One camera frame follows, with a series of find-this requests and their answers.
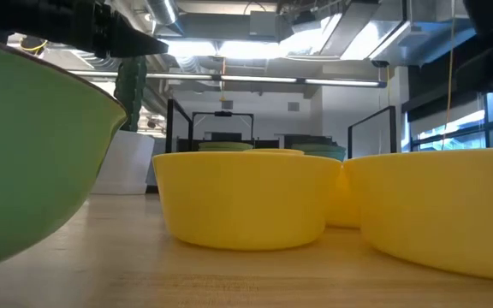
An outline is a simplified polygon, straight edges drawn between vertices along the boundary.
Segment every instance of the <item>yellow wire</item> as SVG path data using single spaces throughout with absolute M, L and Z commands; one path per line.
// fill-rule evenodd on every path
M 40 50 L 41 48 L 45 47 L 45 46 L 47 45 L 47 42 L 48 42 L 48 41 L 47 41 L 47 40 L 45 40 L 45 41 L 43 42 L 43 44 L 41 44 L 41 45 L 39 45 L 39 46 L 37 46 L 37 47 L 32 47 L 32 48 L 24 48 L 24 47 L 22 47 L 22 46 L 21 46 L 21 48 L 22 48 L 22 50 L 24 50 L 24 51 L 37 51 L 37 50 Z
M 455 32 L 455 2 L 452 5 L 452 27 L 450 30 L 450 67 L 448 68 L 448 104 L 446 106 L 446 122 L 444 122 L 443 145 L 441 150 L 444 150 L 444 140 L 446 139 L 446 128 L 450 120 L 450 105 L 452 103 L 452 74 L 454 72 L 454 32 Z

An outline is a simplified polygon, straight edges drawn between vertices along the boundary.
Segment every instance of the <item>bowl rim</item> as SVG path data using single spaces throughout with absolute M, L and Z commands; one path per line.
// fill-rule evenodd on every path
M 413 151 L 413 152 L 401 152 L 401 153 L 385 153 L 385 154 L 375 154 L 375 155 L 368 155 L 365 157 L 354 157 L 354 158 L 349 158 L 348 160 L 344 161 L 343 163 L 357 163 L 357 162 L 364 162 L 364 161 L 371 161 L 371 160 L 378 160 L 381 159 L 382 157 L 404 157 L 404 156 L 409 156 L 409 157 L 434 157 L 434 156 L 455 156 L 455 155 L 462 155 L 465 153 L 478 153 L 480 155 L 481 152 L 493 152 L 493 148 L 484 148 L 484 149 L 459 149 L 459 150 L 449 150 L 449 151 Z
M 27 54 L 26 52 L 21 52 L 19 50 L 17 50 L 16 48 L 13 48 L 13 47 L 9 47 L 7 46 L 6 44 L 1 44 L 0 43 L 0 50 L 2 50 L 3 52 L 7 52 L 9 54 L 12 54 L 13 56 L 19 56 L 19 57 L 22 57 L 28 61 L 33 61 L 33 62 L 36 62 L 37 64 L 40 64 L 42 66 L 45 66 L 47 68 L 52 68 L 54 70 L 56 70 L 58 73 L 61 73 L 61 74 L 64 74 L 64 75 L 67 75 L 68 77 L 71 77 L 72 79 L 76 80 L 76 81 L 79 81 L 80 83 L 82 83 L 83 85 L 87 85 L 87 86 L 90 86 L 92 89 L 96 90 L 97 92 L 105 95 L 107 98 L 109 98 L 112 102 L 114 102 L 115 104 L 117 104 L 119 107 L 121 107 L 121 109 L 123 111 L 125 111 L 125 115 L 127 115 L 127 118 L 129 118 L 129 114 L 128 114 L 128 111 L 127 109 L 125 109 L 125 106 L 123 106 L 123 104 L 121 104 L 121 102 L 119 102 L 116 98 L 112 97 L 108 92 L 106 91 L 103 91 L 102 89 L 100 89 L 99 87 L 95 86 L 94 84 L 92 84 L 91 82 L 87 81 L 87 80 L 84 80 L 82 79 L 81 77 L 77 76 L 76 74 L 71 74 L 69 71 L 67 71 L 66 69 L 64 68 L 61 68 L 61 67 L 58 67 L 57 65 L 55 64 L 52 64 L 50 62 L 47 62 L 45 60 L 42 60 L 42 59 L 39 59 L 37 58 L 36 56 L 32 56 L 30 54 Z
M 311 159 L 324 160 L 327 162 L 337 163 L 341 166 L 343 162 L 328 157 L 317 157 L 312 155 L 291 155 L 290 153 L 275 153 L 265 151 L 190 151 L 190 152 L 175 152 L 158 154 L 151 157 L 152 159 L 172 158 L 172 157 L 191 157 L 191 156 L 211 156 L 211 157 L 287 157 L 290 159 Z

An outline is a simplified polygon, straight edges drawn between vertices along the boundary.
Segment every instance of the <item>white wall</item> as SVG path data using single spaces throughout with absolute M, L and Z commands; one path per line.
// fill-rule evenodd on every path
M 401 144 L 404 117 L 401 104 L 408 100 L 407 68 L 397 68 L 390 88 L 323 86 L 311 101 L 312 134 L 332 136 L 338 145 L 347 147 L 347 128 L 389 105 L 396 107 L 397 141 Z M 389 152 L 389 113 L 367 121 L 353 130 L 353 155 Z
M 220 92 L 176 92 L 174 97 L 191 116 L 194 111 L 214 112 L 222 108 Z M 301 93 L 264 93 L 259 96 L 250 92 L 225 92 L 227 100 L 234 101 L 233 112 L 254 114 L 254 138 L 277 139 L 278 134 L 310 133 L 310 101 L 303 98 Z M 299 102 L 299 112 L 289 112 L 288 102 Z M 194 130 L 195 139 L 203 139 L 205 133 L 242 133 L 243 139 L 250 138 L 250 117 L 244 116 L 243 122 L 239 117 L 215 117 L 208 115 L 204 120 L 202 115 L 195 117 L 197 123 Z M 174 136 L 187 137 L 187 124 L 175 113 Z
M 323 88 L 319 87 L 310 102 L 310 134 L 323 135 Z

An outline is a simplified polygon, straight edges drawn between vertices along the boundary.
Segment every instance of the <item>wooden countertop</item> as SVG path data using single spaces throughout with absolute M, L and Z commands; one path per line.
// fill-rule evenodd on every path
M 0 307 L 493 307 L 493 281 L 371 249 L 351 229 L 278 252 L 174 240 L 157 196 L 91 196 L 0 264 Z

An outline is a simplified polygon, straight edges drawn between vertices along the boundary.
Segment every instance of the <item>black cable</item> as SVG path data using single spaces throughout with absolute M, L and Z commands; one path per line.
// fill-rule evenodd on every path
M 257 5 L 259 5 L 260 8 L 262 8 L 264 10 L 264 12 L 267 12 L 267 9 L 265 9 L 264 5 L 260 4 L 258 1 L 249 1 L 248 4 L 246 5 L 245 9 L 243 10 L 243 15 L 247 13 L 247 9 L 248 7 L 253 4 L 253 3 L 256 3 Z

